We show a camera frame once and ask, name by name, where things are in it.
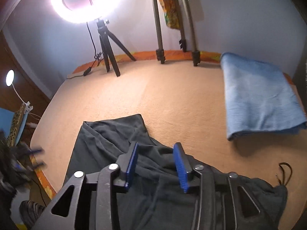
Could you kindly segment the white clip-on lamp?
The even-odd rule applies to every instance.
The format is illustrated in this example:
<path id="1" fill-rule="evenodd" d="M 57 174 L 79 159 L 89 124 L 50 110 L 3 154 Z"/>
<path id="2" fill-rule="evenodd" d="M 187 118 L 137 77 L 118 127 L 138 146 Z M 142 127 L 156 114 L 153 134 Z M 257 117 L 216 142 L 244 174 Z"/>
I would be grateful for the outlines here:
<path id="1" fill-rule="evenodd" d="M 15 78 L 14 70 L 9 70 L 7 72 L 6 78 L 5 78 L 6 86 L 13 88 L 14 92 L 16 93 L 18 98 L 21 100 L 22 104 L 25 106 L 24 113 L 29 114 L 33 110 L 33 106 L 31 105 L 31 103 L 29 101 L 25 102 L 24 99 L 19 95 L 19 93 L 17 92 L 17 90 L 14 86 L 14 78 Z"/>

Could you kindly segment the folded light blue jeans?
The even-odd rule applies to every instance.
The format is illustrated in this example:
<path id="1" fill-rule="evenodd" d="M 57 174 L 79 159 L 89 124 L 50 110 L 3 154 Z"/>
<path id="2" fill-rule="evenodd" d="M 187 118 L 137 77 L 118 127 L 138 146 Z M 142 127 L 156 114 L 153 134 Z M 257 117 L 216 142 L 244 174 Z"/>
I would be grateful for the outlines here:
<path id="1" fill-rule="evenodd" d="M 279 67 L 234 53 L 221 55 L 227 139 L 253 133 L 298 134 L 306 115 Z"/>

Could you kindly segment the small black tripod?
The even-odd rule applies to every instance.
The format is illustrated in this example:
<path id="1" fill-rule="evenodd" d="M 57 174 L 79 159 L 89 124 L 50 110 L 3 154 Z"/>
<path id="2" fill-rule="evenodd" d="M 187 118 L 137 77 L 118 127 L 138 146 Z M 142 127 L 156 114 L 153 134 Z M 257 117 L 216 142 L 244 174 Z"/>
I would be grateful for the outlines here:
<path id="1" fill-rule="evenodd" d="M 104 57 L 104 62 L 106 66 L 106 71 L 110 71 L 110 64 L 112 65 L 112 68 L 116 74 L 117 77 L 121 75 L 115 55 L 113 53 L 113 49 L 111 47 L 110 39 L 120 47 L 122 51 L 132 60 L 136 61 L 134 56 L 128 51 L 128 49 L 119 41 L 119 39 L 109 31 L 107 28 L 106 22 L 103 20 L 97 19 L 96 21 L 97 24 L 97 30 L 99 33 L 99 40 L 100 40 L 100 45 L 102 48 L 102 55 Z"/>

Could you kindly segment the large grey tripod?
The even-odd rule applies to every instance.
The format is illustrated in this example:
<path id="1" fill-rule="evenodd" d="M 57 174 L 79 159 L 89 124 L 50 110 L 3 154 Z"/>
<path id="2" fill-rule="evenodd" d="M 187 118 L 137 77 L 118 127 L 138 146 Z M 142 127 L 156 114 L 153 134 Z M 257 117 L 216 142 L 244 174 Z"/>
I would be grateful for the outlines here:
<path id="1" fill-rule="evenodd" d="M 171 29 L 179 30 L 181 34 L 181 39 L 179 40 L 180 49 L 183 52 L 187 52 L 187 42 L 185 37 L 183 16 L 181 11 L 181 6 L 183 6 L 191 33 L 191 57 L 193 64 L 196 67 L 201 62 L 201 60 L 200 60 L 200 51 L 198 50 L 197 47 L 196 34 L 191 14 L 191 8 L 189 6 L 189 0 L 152 0 L 152 3 L 153 3 L 154 21 L 156 25 L 156 35 L 158 41 L 158 49 L 156 50 L 157 60 L 160 61 L 162 64 L 164 64 L 165 62 L 158 5 L 162 6 L 166 25 Z"/>

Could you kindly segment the orange patterned cloth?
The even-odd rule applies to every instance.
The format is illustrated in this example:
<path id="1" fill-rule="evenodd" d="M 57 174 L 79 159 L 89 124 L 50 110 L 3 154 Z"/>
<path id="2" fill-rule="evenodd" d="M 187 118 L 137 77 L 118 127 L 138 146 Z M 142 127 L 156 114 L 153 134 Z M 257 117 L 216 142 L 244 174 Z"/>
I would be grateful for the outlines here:
<path id="1" fill-rule="evenodd" d="M 175 30 L 180 29 L 175 0 L 159 0 L 164 11 L 164 19 L 167 27 Z"/>

